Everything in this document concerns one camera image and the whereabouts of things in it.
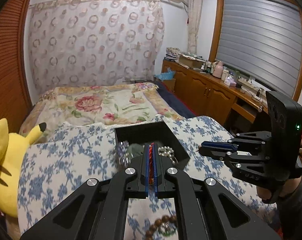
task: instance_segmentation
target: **wooden cabinet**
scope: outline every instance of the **wooden cabinet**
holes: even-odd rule
[[[175,78],[175,85],[174,85],[174,94],[180,98],[183,102],[187,102],[188,97],[188,70],[184,67],[179,65],[172,64],[171,62],[163,62],[163,69],[162,72],[166,72],[167,68],[170,67],[172,71],[176,71],[174,78]]]
[[[193,110],[196,115],[205,114],[205,106],[208,100],[208,93],[212,84],[196,74],[191,74],[187,84],[186,104]]]
[[[208,101],[205,108],[205,115],[213,118],[223,125],[227,120],[231,107],[235,101],[235,95],[215,84],[212,84],[207,94]]]
[[[176,71],[174,94],[196,115],[209,116],[224,125],[237,97],[234,92],[211,75],[163,61],[162,72],[166,72],[168,67]]]

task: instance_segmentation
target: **human hand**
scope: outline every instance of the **human hand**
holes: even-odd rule
[[[301,178],[302,177],[297,179],[288,179],[286,183],[283,185],[282,191],[280,192],[279,196],[285,197],[286,195],[295,191],[301,182]],[[257,194],[263,200],[270,199],[272,195],[270,190],[262,187],[257,187]]]

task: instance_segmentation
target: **blue floral fabric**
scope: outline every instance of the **blue floral fabric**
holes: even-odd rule
[[[232,177],[221,161],[203,157],[198,145],[203,141],[227,141],[230,134],[215,120],[200,116],[174,121],[157,115],[153,122],[165,121],[190,155],[185,172],[204,180],[213,177],[238,197],[264,221],[271,223],[276,205],[266,205],[255,186]],[[102,123],[75,127],[63,124],[47,143],[32,145],[21,167],[18,189],[18,218],[21,233],[34,225],[89,178],[110,179],[119,169],[114,160],[114,127]],[[163,215],[175,214],[173,199],[130,199],[124,239],[144,239],[150,224]],[[164,240],[154,234],[154,239]],[[178,239],[177,235],[166,239]]]

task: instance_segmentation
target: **white curtain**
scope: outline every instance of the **white curtain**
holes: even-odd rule
[[[196,54],[202,0],[189,0],[189,37],[188,51]]]
[[[57,0],[32,8],[30,65],[39,93],[150,79],[162,44],[158,0]]]

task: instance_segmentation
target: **floral bedspread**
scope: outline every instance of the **floral bedspread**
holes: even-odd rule
[[[45,142],[56,128],[68,122],[88,125],[102,122],[105,125],[131,124],[152,120],[161,114],[181,120],[161,98],[153,83],[136,83],[107,87],[56,87],[47,91],[20,128],[26,136],[37,124],[47,123],[40,142]]]
[[[217,179],[264,221],[272,222],[275,204],[264,204],[258,198],[255,186],[233,178],[223,162],[203,157],[196,151],[204,140],[230,139],[230,134],[222,126],[206,116],[175,121],[156,115],[153,121],[160,120],[166,122],[190,155],[185,168],[190,177]],[[112,153],[115,126],[121,125],[105,126],[100,123],[75,127],[64,124],[47,143],[29,148],[22,163],[18,190],[19,227],[22,233],[87,179],[109,179],[118,171]],[[124,239],[144,239],[145,231],[155,219],[174,213],[174,200],[157,199],[152,191],[145,200],[131,199]],[[155,235],[154,239],[164,240],[159,235]],[[166,239],[178,239],[178,236]]]

